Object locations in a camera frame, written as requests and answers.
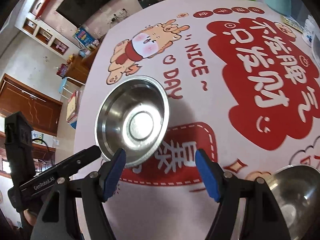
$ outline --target wall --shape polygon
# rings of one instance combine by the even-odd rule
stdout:
[[[16,28],[15,22],[19,11],[23,5],[24,0],[20,0],[14,9],[12,10],[11,14],[9,15],[7,21],[4,23],[4,26],[0,30],[0,56],[3,54],[5,49],[8,47],[10,42],[15,38],[15,36],[19,33],[19,29]]]
[[[4,73],[39,92],[60,101],[61,77],[57,67],[65,60],[20,32],[0,58],[0,76]]]
[[[76,31],[76,27],[55,11],[62,1],[63,0],[52,0],[42,14],[41,20],[77,45],[77,41],[72,37]],[[109,28],[114,24],[112,23],[110,26],[106,23],[106,20],[122,8],[125,8],[130,15],[142,10],[137,0],[111,0],[85,23],[89,33],[95,38],[107,33]]]
[[[15,226],[18,226],[17,221],[21,222],[19,213],[16,212],[8,197],[8,189],[13,187],[12,179],[3,177],[0,175],[0,190],[3,196],[3,202],[0,204],[0,208],[5,217],[11,219]]]

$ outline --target book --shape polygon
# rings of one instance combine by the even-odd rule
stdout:
[[[77,95],[77,91],[75,91],[68,100],[67,117],[66,117],[67,122],[69,122],[69,120],[76,115],[76,105],[77,105],[76,95]]]

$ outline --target stool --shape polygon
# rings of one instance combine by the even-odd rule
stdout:
[[[72,80],[78,82],[79,84],[85,85],[85,84],[83,84],[82,82],[80,82],[80,81],[78,81],[78,80],[76,80],[76,79],[74,79],[74,78],[65,77],[64,79],[62,79],[61,84],[60,84],[60,87],[59,87],[59,94],[62,95],[62,96],[63,96],[64,98],[66,98],[66,99],[69,99],[69,98],[67,98],[66,96],[64,96],[64,95],[62,94],[62,93],[63,93],[63,90],[68,91],[71,95],[73,94],[70,90],[68,90],[68,89],[65,88],[65,85],[67,84],[68,79],[72,79]]]

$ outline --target electrical socket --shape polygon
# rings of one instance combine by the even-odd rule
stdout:
[[[126,15],[126,12],[123,10],[123,9],[120,9],[120,10],[117,10],[114,14],[112,14],[111,16],[109,16],[108,20],[107,20],[107,23],[112,23],[113,19],[115,18],[116,15],[117,17],[125,17]]]

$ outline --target smiley face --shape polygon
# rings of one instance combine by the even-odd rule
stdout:
[[[188,13],[181,13],[181,14],[179,14],[177,17],[178,17],[178,18],[184,18],[184,17],[187,17],[187,16],[189,16]]]
[[[265,118],[263,118],[263,116],[260,116],[258,119],[257,119],[257,122],[256,122],[256,127],[257,127],[257,130],[259,131],[259,132],[264,132],[264,133],[268,133],[268,132],[271,132],[271,130],[267,127],[267,126],[265,126],[264,127],[264,129],[262,130],[261,129],[261,121],[262,120],[264,120],[264,121],[266,121],[266,122],[269,122],[270,121],[270,118],[269,117],[265,117]]]
[[[275,26],[281,30],[284,34],[292,37],[292,38],[296,38],[297,36],[293,33],[293,31],[285,25],[282,25],[281,23],[275,23]]]
[[[305,67],[309,66],[309,61],[306,59],[305,56],[300,55],[299,59],[300,59],[300,62],[301,62],[302,65],[304,65]]]

